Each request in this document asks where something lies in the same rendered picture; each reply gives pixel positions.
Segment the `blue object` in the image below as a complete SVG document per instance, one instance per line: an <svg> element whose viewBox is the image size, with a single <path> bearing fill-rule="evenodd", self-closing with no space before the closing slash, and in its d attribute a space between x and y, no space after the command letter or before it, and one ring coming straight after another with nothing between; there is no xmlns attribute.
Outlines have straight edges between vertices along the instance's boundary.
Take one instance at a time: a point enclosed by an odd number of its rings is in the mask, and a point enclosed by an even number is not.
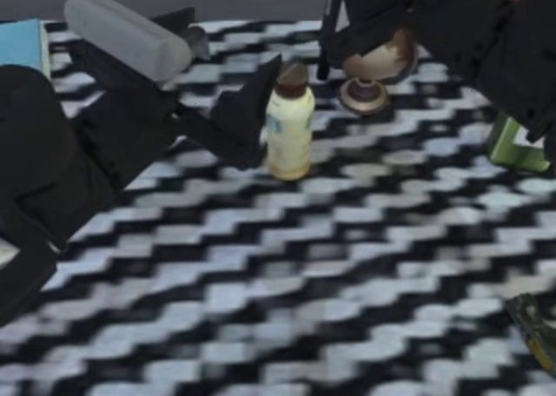
<svg viewBox="0 0 556 396"><path fill-rule="evenodd" d="M42 26L39 20L0 25L0 65L16 64L43 72Z"/></svg>

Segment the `tablecloth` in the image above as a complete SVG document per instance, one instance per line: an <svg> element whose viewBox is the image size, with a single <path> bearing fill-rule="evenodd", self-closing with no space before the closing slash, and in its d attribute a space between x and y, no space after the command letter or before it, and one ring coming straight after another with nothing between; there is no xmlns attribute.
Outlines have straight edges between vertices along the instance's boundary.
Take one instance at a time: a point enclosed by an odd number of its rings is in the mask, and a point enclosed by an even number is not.
<svg viewBox="0 0 556 396"><path fill-rule="evenodd" d="M213 57L180 76L210 106L277 52L315 72L318 23L204 23ZM70 117L98 88L48 23ZM420 53L391 119L314 82L314 166L280 182L187 141L72 241L0 330L0 395L554 394L503 307L556 294L556 181L495 167L496 111Z"/></svg>

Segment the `bottle cap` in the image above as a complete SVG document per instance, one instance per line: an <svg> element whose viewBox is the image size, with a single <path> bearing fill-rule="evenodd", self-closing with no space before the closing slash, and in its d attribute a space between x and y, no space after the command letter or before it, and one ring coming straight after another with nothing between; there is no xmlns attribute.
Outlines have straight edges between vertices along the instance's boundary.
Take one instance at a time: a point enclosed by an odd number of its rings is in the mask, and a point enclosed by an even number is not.
<svg viewBox="0 0 556 396"><path fill-rule="evenodd" d="M284 63L276 81L275 91L278 96L288 99L301 98L309 86L307 66L301 62Z"/></svg>

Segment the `bottle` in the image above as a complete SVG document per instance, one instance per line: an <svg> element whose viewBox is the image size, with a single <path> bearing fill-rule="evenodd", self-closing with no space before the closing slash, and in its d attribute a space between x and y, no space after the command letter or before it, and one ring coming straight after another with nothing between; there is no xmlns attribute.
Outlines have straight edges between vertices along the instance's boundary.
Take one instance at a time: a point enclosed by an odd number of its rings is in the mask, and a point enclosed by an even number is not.
<svg viewBox="0 0 556 396"><path fill-rule="evenodd" d="M526 130L511 116L500 113L486 142L487 155L496 165L526 172L543 173L550 167L543 142L531 144Z"/></svg>
<svg viewBox="0 0 556 396"><path fill-rule="evenodd" d="M267 107L267 166L277 179L293 181L309 171L314 106L307 67L284 63Z"/></svg>

